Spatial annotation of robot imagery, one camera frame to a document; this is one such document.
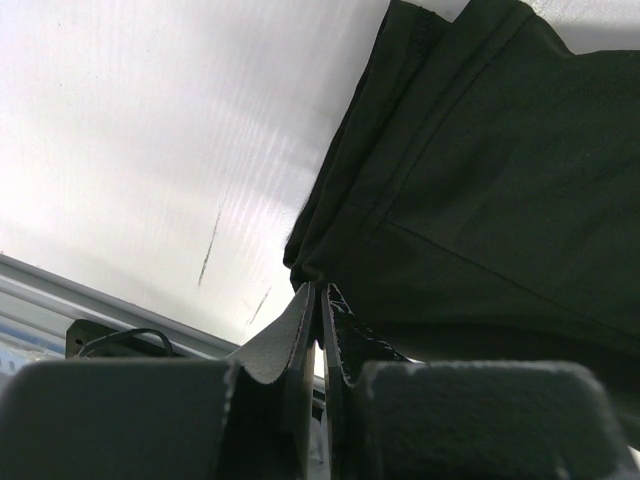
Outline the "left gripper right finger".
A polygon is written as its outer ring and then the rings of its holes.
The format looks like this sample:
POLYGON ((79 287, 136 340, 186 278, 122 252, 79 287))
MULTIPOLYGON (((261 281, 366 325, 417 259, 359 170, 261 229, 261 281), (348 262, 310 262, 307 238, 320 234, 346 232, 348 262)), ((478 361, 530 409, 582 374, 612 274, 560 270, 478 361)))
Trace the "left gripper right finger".
POLYGON ((631 479, 603 387, 566 362, 414 363, 319 294, 335 479, 631 479))

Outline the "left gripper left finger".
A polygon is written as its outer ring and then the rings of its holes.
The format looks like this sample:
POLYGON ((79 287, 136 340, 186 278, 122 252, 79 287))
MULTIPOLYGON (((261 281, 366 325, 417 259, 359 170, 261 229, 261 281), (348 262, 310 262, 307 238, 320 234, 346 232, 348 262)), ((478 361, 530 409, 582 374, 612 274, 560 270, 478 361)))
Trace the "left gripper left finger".
POLYGON ((71 359, 1 397, 5 479, 303 479, 316 292, 221 360, 71 359))

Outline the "black t shirt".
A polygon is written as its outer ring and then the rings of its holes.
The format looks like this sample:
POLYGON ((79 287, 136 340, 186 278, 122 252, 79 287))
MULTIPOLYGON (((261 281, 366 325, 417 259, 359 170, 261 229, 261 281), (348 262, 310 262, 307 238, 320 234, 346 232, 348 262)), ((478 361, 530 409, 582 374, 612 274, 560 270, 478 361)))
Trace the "black t shirt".
POLYGON ((284 251, 415 359, 563 360, 639 422, 639 54, 393 1, 284 251))

